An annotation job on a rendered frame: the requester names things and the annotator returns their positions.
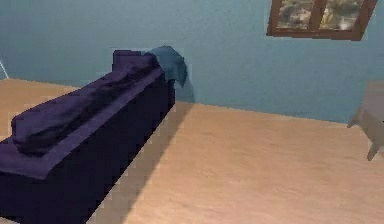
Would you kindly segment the dark purple sofa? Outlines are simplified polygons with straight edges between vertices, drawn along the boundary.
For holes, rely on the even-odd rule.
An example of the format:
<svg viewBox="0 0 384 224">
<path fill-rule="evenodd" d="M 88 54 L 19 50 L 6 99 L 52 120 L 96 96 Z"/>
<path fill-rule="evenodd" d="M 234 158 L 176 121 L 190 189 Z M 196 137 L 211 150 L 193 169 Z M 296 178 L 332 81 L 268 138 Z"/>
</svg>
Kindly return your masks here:
<svg viewBox="0 0 384 224">
<path fill-rule="evenodd" d="M 0 142 L 0 217 L 86 224 L 175 103 L 149 52 L 117 50 L 110 73 L 15 116 Z"/>
</svg>

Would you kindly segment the grey chair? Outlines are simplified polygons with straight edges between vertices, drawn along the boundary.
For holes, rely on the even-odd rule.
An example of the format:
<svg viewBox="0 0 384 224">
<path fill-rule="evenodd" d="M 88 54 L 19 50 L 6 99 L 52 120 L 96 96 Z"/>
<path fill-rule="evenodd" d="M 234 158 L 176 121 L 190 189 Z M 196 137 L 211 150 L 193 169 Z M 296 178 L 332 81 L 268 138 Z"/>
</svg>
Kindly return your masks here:
<svg viewBox="0 0 384 224">
<path fill-rule="evenodd" d="M 362 102 L 347 127 L 354 125 L 358 125 L 372 143 L 367 154 L 367 160 L 371 161 L 384 147 L 384 80 L 367 82 Z"/>
</svg>

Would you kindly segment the teal cloth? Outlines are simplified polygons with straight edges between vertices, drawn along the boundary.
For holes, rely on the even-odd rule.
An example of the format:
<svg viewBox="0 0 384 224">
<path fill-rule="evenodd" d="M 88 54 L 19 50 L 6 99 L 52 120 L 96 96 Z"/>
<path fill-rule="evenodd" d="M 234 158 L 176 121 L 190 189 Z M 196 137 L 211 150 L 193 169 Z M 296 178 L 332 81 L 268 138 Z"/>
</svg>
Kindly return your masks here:
<svg viewBox="0 0 384 224">
<path fill-rule="evenodd" d="M 160 46 L 150 50 L 160 67 L 165 73 L 167 80 L 176 81 L 184 87 L 188 76 L 188 69 L 184 57 L 171 46 Z"/>
</svg>

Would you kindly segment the brown framed window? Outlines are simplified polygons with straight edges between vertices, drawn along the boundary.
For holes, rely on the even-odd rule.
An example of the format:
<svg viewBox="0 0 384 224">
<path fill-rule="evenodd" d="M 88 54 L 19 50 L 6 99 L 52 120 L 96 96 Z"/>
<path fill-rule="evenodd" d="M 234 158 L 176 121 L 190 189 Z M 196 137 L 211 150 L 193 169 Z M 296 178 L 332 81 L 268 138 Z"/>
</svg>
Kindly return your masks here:
<svg viewBox="0 0 384 224">
<path fill-rule="evenodd" d="M 271 0 L 267 35 L 360 41 L 378 0 Z"/>
</svg>

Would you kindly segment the thin pale blue rod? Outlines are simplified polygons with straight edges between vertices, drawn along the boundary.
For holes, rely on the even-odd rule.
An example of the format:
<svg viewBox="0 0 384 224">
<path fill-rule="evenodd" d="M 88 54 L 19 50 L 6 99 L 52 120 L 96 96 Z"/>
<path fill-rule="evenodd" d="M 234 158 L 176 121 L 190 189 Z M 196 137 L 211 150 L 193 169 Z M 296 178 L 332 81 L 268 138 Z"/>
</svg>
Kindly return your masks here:
<svg viewBox="0 0 384 224">
<path fill-rule="evenodd" d="M 0 60 L 0 68 L 1 68 L 2 71 L 3 71 L 3 73 L 4 73 L 4 75 L 5 75 L 5 78 L 6 78 L 6 79 L 9 79 L 10 77 L 9 77 L 9 75 L 8 75 L 6 69 L 5 69 L 5 66 L 3 65 L 3 63 L 2 63 L 1 60 Z"/>
</svg>

